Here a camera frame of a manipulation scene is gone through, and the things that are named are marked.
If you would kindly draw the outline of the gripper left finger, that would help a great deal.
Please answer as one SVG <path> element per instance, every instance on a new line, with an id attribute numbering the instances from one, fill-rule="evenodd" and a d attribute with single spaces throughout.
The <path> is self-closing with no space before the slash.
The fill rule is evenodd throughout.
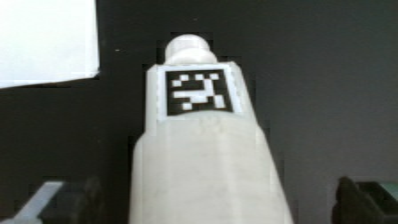
<path id="1" fill-rule="evenodd" d="M 99 180 L 46 181 L 0 224 L 101 224 Z"/>

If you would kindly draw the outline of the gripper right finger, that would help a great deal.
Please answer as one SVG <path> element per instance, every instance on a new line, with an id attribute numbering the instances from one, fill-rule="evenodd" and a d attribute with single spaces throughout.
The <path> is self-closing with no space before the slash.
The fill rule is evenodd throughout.
<path id="1" fill-rule="evenodd" d="M 339 179 L 333 224 L 398 224 L 398 181 Z"/>

